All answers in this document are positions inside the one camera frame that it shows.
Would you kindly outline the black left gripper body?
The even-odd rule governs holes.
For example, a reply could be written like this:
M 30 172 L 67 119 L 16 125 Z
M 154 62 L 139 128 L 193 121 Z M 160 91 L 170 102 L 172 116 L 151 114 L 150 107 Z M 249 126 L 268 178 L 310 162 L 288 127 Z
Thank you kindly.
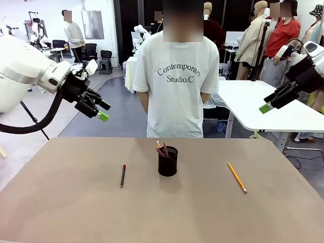
M 63 99 L 72 102 L 79 102 L 83 99 L 82 95 L 87 91 L 90 81 L 78 79 L 74 75 L 68 75 L 65 83 L 61 87 L 63 90 Z

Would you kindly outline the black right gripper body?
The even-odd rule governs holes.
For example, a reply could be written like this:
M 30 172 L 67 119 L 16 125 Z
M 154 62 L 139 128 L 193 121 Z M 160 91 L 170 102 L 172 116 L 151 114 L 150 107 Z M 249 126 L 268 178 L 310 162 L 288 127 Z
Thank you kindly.
M 311 58 L 304 57 L 295 65 L 292 65 L 286 77 L 291 83 L 294 92 L 312 93 L 323 86 L 323 77 L 317 71 Z

